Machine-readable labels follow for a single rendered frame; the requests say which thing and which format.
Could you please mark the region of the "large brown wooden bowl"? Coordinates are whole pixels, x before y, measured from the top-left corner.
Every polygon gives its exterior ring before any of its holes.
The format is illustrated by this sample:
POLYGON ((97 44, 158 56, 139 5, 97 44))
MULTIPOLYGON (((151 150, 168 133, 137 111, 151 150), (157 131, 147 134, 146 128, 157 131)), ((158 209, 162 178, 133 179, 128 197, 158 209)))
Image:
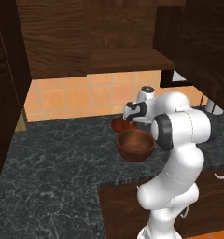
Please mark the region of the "large brown wooden bowl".
POLYGON ((152 154, 155 141, 150 133, 143 130, 128 130, 116 137, 119 155, 129 162, 142 162, 152 154))

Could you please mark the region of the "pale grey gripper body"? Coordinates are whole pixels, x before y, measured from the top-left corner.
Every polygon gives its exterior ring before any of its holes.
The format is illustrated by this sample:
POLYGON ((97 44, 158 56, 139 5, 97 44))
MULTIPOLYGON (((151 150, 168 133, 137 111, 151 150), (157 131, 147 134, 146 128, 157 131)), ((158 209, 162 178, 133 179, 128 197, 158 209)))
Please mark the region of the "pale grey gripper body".
POLYGON ((143 116, 143 117, 130 116, 130 119, 132 120, 132 122, 144 123, 144 124, 150 124, 152 121, 152 118, 149 118, 146 116, 143 116))

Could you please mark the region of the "dark wood base cabinet door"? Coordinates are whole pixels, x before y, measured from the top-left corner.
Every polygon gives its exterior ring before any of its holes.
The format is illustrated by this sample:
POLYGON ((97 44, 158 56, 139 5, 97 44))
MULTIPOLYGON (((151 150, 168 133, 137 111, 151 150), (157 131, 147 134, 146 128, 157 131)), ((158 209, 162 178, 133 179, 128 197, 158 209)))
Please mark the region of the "dark wood base cabinet door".
POLYGON ((137 187, 145 180, 97 189, 106 239, 136 239, 147 224, 149 211, 137 200, 137 187))

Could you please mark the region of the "dark wood open cabinet door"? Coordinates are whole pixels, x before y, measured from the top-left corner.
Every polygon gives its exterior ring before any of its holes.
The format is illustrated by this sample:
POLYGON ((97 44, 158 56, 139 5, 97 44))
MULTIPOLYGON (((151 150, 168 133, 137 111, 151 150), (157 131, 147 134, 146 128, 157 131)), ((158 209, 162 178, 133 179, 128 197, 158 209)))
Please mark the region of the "dark wood open cabinet door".
POLYGON ((224 110, 224 0, 158 6, 153 48, 224 110))

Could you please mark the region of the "dark wood base cabinet drawer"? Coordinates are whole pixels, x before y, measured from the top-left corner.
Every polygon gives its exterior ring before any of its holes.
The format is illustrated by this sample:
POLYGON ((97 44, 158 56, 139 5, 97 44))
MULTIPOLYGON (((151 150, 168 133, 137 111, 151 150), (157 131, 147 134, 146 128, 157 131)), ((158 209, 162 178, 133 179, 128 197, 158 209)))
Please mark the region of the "dark wood base cabinet drawer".
POLYGON ((181 220, 178 232, 183 238, 224 230, 224 169, 201 172, 196 184, 199 199, 181 220))

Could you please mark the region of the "dark wood tall side panel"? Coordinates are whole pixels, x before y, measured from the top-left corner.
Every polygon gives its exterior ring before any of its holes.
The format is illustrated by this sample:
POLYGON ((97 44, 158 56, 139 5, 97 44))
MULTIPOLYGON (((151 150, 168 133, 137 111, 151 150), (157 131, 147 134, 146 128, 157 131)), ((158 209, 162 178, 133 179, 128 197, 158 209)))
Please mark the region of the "dark wood tall side panel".
POLYGON ((0 175, 31 81, 16 0, 0 0, 0 175))

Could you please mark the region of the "open dark wood cabinet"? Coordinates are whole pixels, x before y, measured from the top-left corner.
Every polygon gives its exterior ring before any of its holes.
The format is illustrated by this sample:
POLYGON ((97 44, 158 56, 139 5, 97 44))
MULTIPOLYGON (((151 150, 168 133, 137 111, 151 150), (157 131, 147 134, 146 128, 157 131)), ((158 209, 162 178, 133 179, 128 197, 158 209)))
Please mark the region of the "open dark wood cabinet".
POLYGON ((85 0, 89 72, 168 70, 175 63, 153 48, 153 0, 85 0))

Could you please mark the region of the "dark wood closed wall cabinet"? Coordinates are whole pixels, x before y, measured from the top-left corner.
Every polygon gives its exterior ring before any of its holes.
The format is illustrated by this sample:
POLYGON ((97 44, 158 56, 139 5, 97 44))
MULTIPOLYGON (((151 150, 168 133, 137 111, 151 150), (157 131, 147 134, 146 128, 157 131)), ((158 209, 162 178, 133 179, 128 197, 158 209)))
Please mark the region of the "dark wood closed wall cabinet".
POLYGON ((16 0, 32 79, 84 77, 83 0, 16 0))

